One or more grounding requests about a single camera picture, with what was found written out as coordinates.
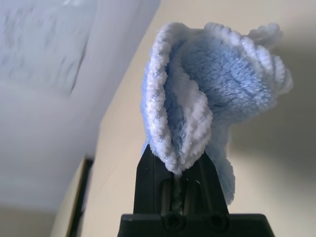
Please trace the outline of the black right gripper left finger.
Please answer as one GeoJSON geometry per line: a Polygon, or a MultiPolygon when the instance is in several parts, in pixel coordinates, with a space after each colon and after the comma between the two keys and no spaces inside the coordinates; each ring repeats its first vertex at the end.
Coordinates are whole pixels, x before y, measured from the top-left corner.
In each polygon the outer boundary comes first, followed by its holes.
{"type": "Polygon", "coordinates": [[[133,213],[165,215],[171,212],[173,178],[173,173],[147,145],[137,165],[133,213]]]}

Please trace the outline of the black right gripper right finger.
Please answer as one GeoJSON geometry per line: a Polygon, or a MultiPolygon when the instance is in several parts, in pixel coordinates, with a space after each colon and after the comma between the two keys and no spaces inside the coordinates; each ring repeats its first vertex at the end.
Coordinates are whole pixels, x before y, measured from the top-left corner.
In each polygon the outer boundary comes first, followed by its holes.
{"type": "Polygon", "coordinates": [[[183,214],[228,214],[215,165],[206,153],[183,172],[183,214]]]}

